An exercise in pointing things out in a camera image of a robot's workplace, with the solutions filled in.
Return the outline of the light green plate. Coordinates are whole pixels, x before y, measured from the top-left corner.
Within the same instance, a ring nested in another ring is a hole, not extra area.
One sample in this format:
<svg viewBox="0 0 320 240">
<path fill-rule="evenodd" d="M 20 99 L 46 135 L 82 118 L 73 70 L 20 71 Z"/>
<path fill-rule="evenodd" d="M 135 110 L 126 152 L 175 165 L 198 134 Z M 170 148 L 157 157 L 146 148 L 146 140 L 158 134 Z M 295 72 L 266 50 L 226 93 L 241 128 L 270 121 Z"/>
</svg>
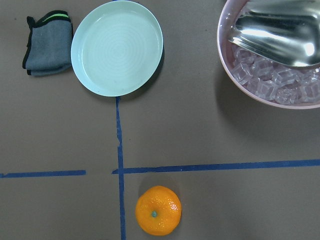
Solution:
<svg viewBox="0 0 320 240">
<path fill-rule="evenodd" d="M 163 55 L 163 33 L 143 5 L 116 0 L 91 11 L 71 44 L 71 63 L 80 83 L 104 97 L 119 97 L 142 87 Z"/>
</svg>

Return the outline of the orange mandarin fruit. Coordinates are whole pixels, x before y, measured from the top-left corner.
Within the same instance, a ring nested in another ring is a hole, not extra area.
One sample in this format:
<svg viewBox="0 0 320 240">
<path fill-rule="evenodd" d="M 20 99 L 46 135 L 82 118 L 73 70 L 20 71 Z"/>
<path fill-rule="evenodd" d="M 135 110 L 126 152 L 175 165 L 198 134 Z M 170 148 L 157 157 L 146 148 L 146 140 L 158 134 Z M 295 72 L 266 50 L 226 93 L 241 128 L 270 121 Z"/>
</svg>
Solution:
<svg viewBox="0 0 320 240">
<path fill-rule="evenodd" d="M 140 228 L 152 236 L 171 234 L 179 225 L 182 204 L 171 189 L 157 185 L 142 194 L 135 206 L 135 217 Z"/>
</svg>

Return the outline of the pink bowl of ice cubes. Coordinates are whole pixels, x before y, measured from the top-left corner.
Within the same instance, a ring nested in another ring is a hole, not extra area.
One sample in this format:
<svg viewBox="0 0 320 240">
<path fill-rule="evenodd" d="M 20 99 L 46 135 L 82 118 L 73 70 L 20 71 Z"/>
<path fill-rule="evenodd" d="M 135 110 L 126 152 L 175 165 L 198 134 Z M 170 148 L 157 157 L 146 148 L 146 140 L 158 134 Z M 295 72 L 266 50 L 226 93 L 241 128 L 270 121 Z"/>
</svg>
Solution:
<svg viewBox="0 0 320 240">
<path fill-rule="evenodd" d="M 320 106 L 320 64 L 288 67 L 228 40 L 236 18 L 248 0 L 228 0 L 217 26 L 217 48 L 233 83 L 251 98 L 278 108 L 306 110 Z"/>
</svg>

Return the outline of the grey folded cloth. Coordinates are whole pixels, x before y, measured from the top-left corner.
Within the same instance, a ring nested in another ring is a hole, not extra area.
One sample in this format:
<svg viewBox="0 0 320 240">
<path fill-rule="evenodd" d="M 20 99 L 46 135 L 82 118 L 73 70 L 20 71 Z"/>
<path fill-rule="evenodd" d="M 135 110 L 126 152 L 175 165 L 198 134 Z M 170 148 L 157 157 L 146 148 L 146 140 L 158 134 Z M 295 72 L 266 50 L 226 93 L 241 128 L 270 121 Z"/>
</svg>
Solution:
<svg viewBox="0 0 320 240">
<path fill-rule="evenodd" d="M 64 10 L 53 10 L 35 20 L 28 16 L 27 50 L 22 68 L 29 76 L 61 73 L 72 66 L 73 24 Z"/>
</svg>

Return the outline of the metal scoop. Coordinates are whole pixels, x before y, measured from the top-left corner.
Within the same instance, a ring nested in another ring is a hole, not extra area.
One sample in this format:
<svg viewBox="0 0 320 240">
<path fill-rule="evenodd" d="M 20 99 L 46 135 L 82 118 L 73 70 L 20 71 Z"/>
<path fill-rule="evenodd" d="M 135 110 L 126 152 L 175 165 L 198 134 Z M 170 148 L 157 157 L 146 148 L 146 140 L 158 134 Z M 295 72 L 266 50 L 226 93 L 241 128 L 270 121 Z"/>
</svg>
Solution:
<svg viewBox="0 0 320 240">
<path fill-rule="evenodd" d="M 318 0 L 249 0 L 228 40 L 271 61 L 293 68 L 320 64 Z"/>
</svg>

